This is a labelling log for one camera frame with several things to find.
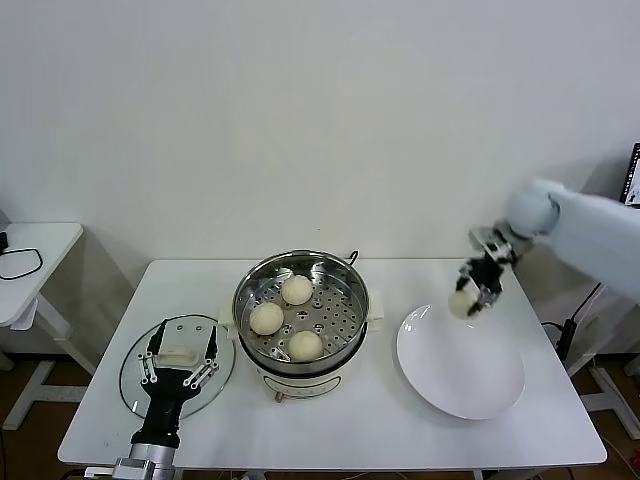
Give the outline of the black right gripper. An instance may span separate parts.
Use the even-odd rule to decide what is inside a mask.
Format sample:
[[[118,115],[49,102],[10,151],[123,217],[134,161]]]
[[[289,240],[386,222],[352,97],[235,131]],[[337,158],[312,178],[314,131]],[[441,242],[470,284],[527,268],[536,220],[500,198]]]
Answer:
[[[488,254],[467,261],[468,269],[460,269],[455,290],[462,291],[474,281],[481,290],[468,309],[469,315],[479,315],[490,308],[500,297],[503,267]]]

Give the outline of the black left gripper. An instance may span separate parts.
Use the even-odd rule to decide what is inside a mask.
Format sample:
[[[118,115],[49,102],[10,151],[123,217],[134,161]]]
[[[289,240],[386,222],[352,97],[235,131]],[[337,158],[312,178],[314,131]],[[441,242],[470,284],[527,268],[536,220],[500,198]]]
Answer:
[[[178,447],[179,420],[185,402],[195,398],[214,373],[216,361],[217,330],[213,327],[206,344],[204,360],[191,373],[188,370],[160,368],[155,360],[160,352],[167,319],[164,319],[151,335],[146,350],[138,355],[140,384],[150,402],[142,427],[133,434],[132,444],[150,444]]]

